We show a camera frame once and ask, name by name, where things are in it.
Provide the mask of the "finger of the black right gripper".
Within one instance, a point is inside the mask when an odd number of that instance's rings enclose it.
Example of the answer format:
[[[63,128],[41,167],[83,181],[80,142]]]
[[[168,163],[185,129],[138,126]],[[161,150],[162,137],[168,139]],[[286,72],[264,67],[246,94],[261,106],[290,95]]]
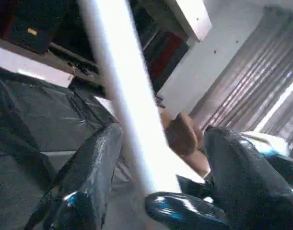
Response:
[[[170,192],[145,197],[145,212],[169,229],[227,229],[224,212],[203,199]]]

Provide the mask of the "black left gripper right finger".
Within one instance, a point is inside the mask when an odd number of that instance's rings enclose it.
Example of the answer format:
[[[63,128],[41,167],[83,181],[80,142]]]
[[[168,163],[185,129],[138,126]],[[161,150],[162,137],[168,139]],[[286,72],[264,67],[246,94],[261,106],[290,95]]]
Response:
[[[209,126],[204,149],[230,229],[293,230],[293,189],[251,142]]]

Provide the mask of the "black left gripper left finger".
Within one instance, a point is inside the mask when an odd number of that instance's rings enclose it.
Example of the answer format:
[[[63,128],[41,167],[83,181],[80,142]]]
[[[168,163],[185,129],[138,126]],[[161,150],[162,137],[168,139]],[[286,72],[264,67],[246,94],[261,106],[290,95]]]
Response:
[[[119,124],[96,131],[59,170],[24,228],[100,230],[122,145]]]

